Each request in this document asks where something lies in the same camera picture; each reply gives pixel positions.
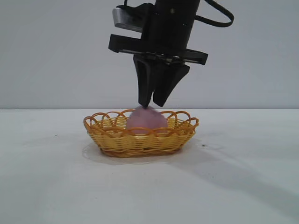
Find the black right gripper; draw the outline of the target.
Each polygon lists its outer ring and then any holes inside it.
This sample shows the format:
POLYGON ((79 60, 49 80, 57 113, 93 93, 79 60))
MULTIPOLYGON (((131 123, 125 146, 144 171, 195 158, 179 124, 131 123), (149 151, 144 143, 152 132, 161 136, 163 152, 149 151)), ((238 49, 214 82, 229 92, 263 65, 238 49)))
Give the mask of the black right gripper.
POLYGON ((187 48, 193 28, 198 0, 157 0, 154 4, 143 3, 136 7, 127 4, 113 9, 117 28, 140 32, 140 38, 111 35, 108 48, 134 56, 138 81, 138 103, 147 108, 151 101, 164 106, 176 85, 188 74, 185 64, 206 64, 206 53, 187 48))

